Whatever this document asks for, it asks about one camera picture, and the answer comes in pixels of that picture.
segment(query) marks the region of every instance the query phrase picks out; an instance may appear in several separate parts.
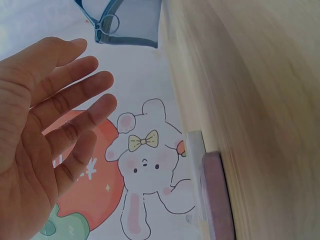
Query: wooden panel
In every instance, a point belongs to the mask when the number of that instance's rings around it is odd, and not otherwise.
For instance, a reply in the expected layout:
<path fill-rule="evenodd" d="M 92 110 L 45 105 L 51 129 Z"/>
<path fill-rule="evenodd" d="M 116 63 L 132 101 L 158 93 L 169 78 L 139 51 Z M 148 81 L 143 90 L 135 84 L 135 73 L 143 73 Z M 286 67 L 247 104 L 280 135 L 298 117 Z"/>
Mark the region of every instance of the wooden panel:
<path fill-rule="evenodd" d="M 320 236 L 320 2 L 164 0 L 182 125 L 220 151 L 239 240 Z"/>

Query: yellow bow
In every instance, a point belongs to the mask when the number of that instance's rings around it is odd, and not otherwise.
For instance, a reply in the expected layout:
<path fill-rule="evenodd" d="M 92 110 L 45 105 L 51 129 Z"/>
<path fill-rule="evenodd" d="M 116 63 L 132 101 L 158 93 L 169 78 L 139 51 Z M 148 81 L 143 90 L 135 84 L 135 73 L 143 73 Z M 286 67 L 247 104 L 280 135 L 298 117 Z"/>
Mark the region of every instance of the yellow bow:
<path fill-rule="evenodd" d="M 138 148 L 140 148 L 141 145 L 148 145 L 152 148 L 158 147 L 159 142 L 159 135 L 156 130 L 151 131 L 145 139 L 140 139 L 136 135 L 130 135 L 129 136 L 129 151 L 134 152 Z"/>

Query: pink cheek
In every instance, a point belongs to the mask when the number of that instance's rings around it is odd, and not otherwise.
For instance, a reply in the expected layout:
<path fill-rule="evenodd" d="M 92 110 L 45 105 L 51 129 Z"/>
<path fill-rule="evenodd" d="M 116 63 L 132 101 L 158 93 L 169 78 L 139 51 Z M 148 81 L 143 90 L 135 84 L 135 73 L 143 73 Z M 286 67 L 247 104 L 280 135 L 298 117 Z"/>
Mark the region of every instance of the pink cheek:
<path fill-rule="evenodd" d="M 134 169 L 136 168 L 136 162 L 133 159 L 129 159 L 126 161 L 125 164 L 125 172 L 126 173 L 133 173 Z"/>
<path fill-rule="evenodd" d="M 175 154 L 171 154 L 168 150 L 161 152 L 157 159 L 157 163 L 160 165 L 160 168 L 166 170 L 173 170 L 175 164 L 177 163 L 178 157 Z"/>
<path fill-rule="evenodd" d="M 107 159 L 107 160 L 113 160 L 114 157 L 115 157 L 114 151 L 111 150 L 111 151 L 108 151 L 108 152 L 106 153 L 106 159 Z"/>

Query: metal ring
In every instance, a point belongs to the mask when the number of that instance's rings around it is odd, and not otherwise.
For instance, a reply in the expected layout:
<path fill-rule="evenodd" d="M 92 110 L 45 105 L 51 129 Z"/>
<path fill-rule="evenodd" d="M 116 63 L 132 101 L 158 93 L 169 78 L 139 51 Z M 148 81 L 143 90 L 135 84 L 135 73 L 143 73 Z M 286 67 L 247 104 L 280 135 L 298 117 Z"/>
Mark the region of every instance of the metal ring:
<path fill-rule="evenodd" d="M 102 23 L 104 22 L 104 20 L 105 20 L 105 18 L 106 17 L 114 17 L 114 18 L 116 18 L 116 20 L 117 20 L 117 22 L 118 22 L 118 26 L 116 27 L 116 29 L 114 30 L 114 31 L 112 31 L 112 32 L 105 32 L 103 29 L 102 29 Z M 103 33 L 103 34 L 105 34 L 105 35 L 112 35 L 112 34 L 114 34 L 116 31 L 118 31 L 118 29 L 119 29 L 119 27 L 120 27 L 120 19 L 119 19 L 119 17 L 117 16 L 117 15 L 114 15 L 114 14 L 107 14 L 107 15 L 105 15 L 103 18 L 102 18 L 102 20 L 101 20 L 101 22 L 100 22 L 100 28 L 99 28 L 99 30 Z"/>

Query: cartoon bunny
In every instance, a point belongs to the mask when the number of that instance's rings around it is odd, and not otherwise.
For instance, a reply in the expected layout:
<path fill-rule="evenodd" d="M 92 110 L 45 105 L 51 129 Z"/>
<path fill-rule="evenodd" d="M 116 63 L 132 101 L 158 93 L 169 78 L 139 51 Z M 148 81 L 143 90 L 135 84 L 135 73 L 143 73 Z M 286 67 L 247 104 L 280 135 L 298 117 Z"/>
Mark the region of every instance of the cartoon bunny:
<path fill-rule="evenodd" d="M 142 114 L 123 113 L 117 121 L 119 136 L 105 153 L 107 161 L 118 160 L 124 178 L 126 195 L 120 221 L 130 240 L 146 240 L 151 235 L 145 195 L 157 194 L 172 214 L 185 214 L 195 207 L 190 179 L 172 185 L 182 134 L 166 118 L 160 99 L 145 102 Z"/>

